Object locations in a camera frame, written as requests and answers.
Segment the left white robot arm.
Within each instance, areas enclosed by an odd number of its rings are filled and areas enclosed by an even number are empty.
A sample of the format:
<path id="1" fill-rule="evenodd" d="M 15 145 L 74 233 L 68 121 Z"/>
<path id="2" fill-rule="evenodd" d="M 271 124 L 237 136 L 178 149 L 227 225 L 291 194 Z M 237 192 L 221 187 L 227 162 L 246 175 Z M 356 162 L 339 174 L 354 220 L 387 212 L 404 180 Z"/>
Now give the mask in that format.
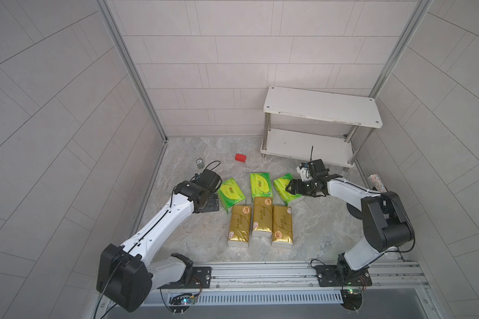
<path id="1" fill-rule="evenodd" d="M 193 261 L 174 253 L 153 264 L 152 260 L 167 238 L 191 214 L 206 206 L 218 189 L 216 182 L 179 183 L 167 204 L 123 244 L 110 244 L 101 253 L 97 279 L 100 296 L 133 312 L 152 289 L 167 284 L 186 287 L 192 280 Z"/>

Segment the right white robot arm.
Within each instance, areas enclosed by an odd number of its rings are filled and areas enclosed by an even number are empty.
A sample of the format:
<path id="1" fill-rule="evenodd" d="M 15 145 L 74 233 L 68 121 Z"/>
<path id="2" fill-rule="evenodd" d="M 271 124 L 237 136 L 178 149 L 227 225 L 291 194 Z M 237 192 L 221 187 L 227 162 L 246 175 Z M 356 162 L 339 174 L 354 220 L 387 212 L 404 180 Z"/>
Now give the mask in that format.
<path id="1" fill-rule="evenodd" d="M 286 191 L 313 198 L 328 195 L 339 198 L 346 202 L 350 214 L 361 219 L 363 237 L 338 257 L 337 272 L 342 280 L 368 268 L 385 252 L 416 239 L 400 197 L 392 191 L 368 190 L 339 175 L 305 182 L 293 179 Z"/>

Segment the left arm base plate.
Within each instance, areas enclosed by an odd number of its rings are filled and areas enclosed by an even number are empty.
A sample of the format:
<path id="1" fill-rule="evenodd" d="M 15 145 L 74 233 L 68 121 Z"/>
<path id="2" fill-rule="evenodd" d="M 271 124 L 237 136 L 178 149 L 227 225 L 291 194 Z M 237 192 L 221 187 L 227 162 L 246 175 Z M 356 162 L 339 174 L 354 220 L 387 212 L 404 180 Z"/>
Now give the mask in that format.
<path id="1" fill-rule="evenodd" d="M 169 283 L 161 287 L 161 289 L 199 289 L 210 288 L 211 267 L 193 267 L 189 281 L 184 280 L 178 283 Z"/>

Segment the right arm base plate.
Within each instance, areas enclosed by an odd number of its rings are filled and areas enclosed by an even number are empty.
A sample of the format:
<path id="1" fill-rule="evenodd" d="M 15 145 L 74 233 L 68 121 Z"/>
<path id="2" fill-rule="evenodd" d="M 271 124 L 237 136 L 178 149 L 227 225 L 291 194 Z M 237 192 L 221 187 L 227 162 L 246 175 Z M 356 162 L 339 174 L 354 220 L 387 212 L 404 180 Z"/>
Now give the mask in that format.
<path id="1" fill-rule="evenodd" d="M 372 279 L 367 268 L 352 271 L 347 266 L 317 265 L 316 271 L 319 287 L 370 287 Z"/>

